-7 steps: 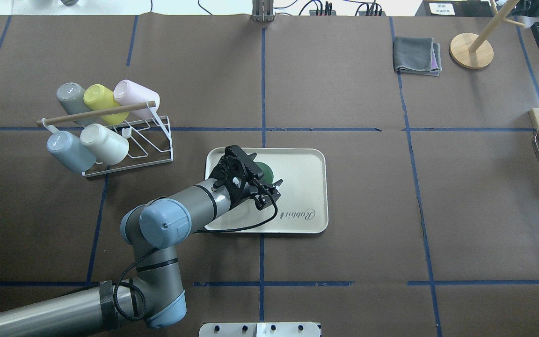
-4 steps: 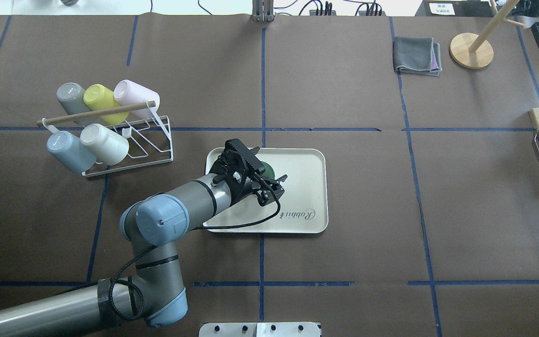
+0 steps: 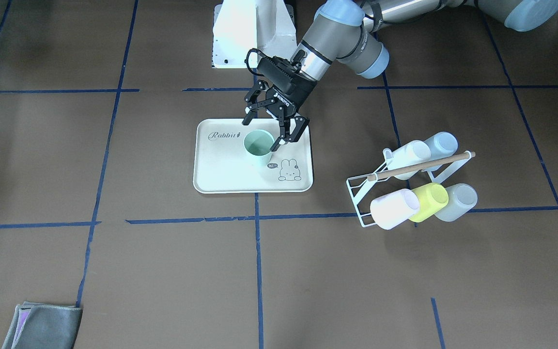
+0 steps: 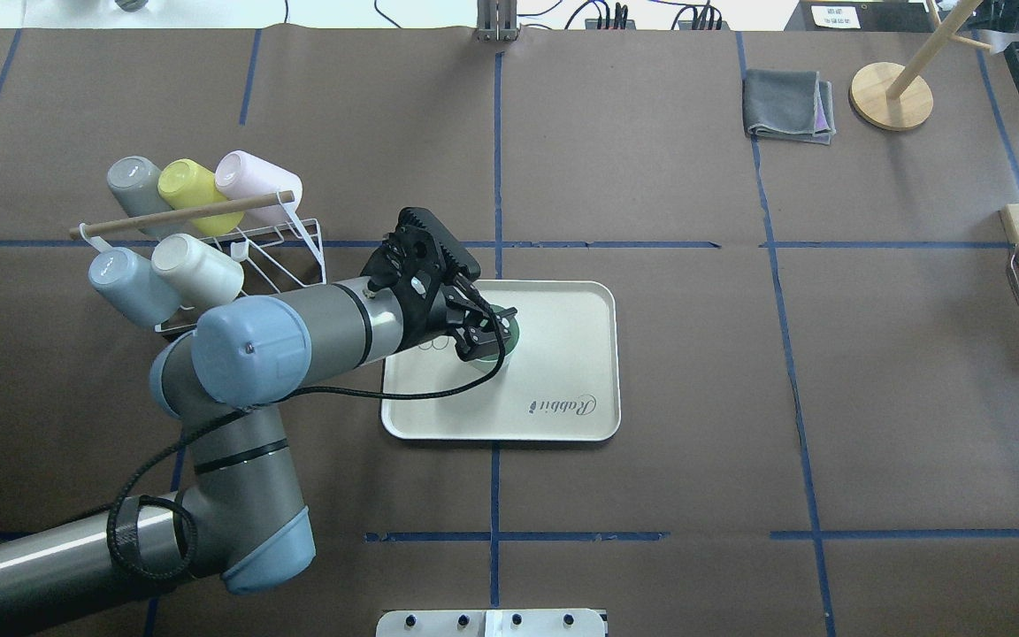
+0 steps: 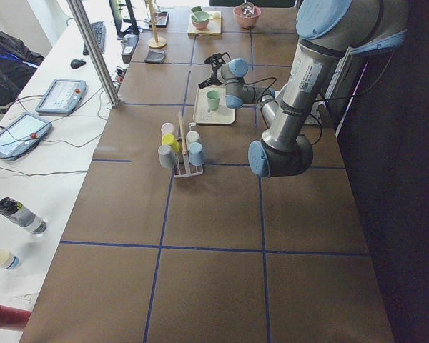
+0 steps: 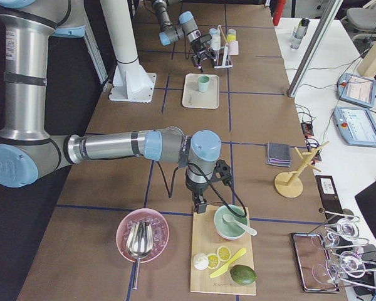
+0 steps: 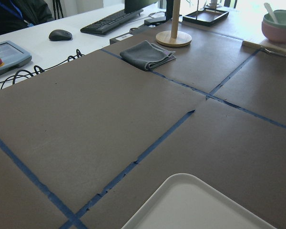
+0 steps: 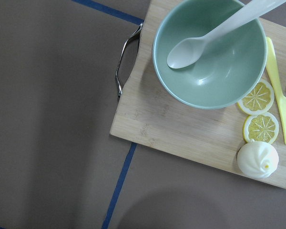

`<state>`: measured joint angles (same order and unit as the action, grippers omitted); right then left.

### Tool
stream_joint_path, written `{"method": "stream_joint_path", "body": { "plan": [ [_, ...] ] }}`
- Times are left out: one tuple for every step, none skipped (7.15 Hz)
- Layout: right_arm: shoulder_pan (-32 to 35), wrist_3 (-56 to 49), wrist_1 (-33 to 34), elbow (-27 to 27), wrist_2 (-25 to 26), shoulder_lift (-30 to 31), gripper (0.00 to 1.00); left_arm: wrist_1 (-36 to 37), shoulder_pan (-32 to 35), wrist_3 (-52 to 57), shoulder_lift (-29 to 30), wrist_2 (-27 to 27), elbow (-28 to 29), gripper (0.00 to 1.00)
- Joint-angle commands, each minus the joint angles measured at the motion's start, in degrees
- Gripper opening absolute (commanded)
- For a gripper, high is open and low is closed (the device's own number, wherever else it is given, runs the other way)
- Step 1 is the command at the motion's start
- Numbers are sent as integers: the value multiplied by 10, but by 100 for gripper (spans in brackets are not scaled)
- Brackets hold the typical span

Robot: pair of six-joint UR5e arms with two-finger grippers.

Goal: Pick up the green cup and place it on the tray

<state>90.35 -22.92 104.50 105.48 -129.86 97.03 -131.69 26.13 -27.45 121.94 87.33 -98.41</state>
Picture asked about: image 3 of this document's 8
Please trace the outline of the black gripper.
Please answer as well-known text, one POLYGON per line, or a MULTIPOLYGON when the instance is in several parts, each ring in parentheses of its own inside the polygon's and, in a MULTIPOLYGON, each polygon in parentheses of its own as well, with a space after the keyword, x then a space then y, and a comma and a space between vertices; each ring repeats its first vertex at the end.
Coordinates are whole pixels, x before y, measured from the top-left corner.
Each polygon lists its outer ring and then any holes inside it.
POLYGON ((244 98, 247 105, 242 125, 248 126, 257 115, 257 110, 264 106, 258 102, 258 97, 266 91, 267 100, 276 100, 274 104, 266 106, 266 110, 279 122, 279 136, 270 148, 270 152, 276 152, 285 143, 298 142, 308 127, 310 120, 296 113, 312 93, 317 81, 307 78, 281 57, 261 57, 258 73, 264 75, 272 86, 269 89, 268 82, 257 81, 250 88, 244 98))

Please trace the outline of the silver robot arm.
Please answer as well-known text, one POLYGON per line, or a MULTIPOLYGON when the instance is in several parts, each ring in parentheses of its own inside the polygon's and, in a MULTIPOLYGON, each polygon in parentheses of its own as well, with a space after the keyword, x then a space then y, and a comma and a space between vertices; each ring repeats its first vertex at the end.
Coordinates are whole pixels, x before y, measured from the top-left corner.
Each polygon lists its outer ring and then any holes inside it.
POLYGON ((475 7, 510 29, 527 32, 558 11, 558 0, 328 0, 288 58, 249 50, 259 56, 254 72, 259 79, 244 98, 242 124, 250 124, 264 108, 279 124, 270 150, 298 142, 309 124, 298 111, 333 62, 361 77, 378 77, 389 63, 389 51, 374 37, 376 31, 459 6, 475 7))

